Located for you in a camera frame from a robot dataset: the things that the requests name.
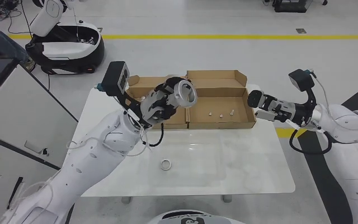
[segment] silver circular part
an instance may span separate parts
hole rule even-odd
[[[162,162],[161,162],[162,170],[167,171],[167,170],[170,170],[171,167],[172,167],[172,162],[170,160],[168,160],[168,159],[162,160]]]
[[[196,104],[197,93],[188,80],[182,80],[174,86],[174,95],[178,104],[183,108],[189,108]]]

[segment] cardboard box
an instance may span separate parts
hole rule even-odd
[[[197,103],[187,112],[189,129],[244,129],[255,125],[253,109],[247,105],[244,74],[238,70],[187,71],[187,78],[198,95]]]
[[[152,89],[163,83],[168,77],[139,77],[130,76],[128,80],[129,88],[127,93],[137,99],[141,100],[142,96],[146,96]],[[187,112],[185,108],[177,108],[177,112],[169,120],[164,122],[165,129],[186,129],[187,128]],[[153,129],[160,129],[160,124],[157,124]]]

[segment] yellow floor line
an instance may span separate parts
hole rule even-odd
[[[30,39],[28,34],[9,34],[12,39]],[[358,35],[241,35],[241,34],[103,34],[103,39],[193,39],[193,40],[358,40]]]
[[[276,133],[279,138],[290,138],[294,130],[293,128],[276,128]],[[305,131],[305,129],[298,130],[295,138],[299,137]]]

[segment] table surface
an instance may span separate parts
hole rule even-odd
[[[248,85],[250,90],[259,89]],[[81,139],[105,115],[121,109],[105,93],[92,89],[73,136]],[[148,132],[156,142],[160,130]],[[141,151],[142,144],[130,152]],[[168,171],[160,168],[169,159]],[[166,130],[162,143],[127,157],[83,197],[291,193],[295,184],[274,125],[259,120],[252,129]]]

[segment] table leg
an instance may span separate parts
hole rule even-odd
[[[233,196],[231,194],[227,194],[227,195],[222,195],[222,200],[225,203],[230,203],[233,201]]]
[[[122,197],[123,204],[129,204],[132,201],[132,197]]]

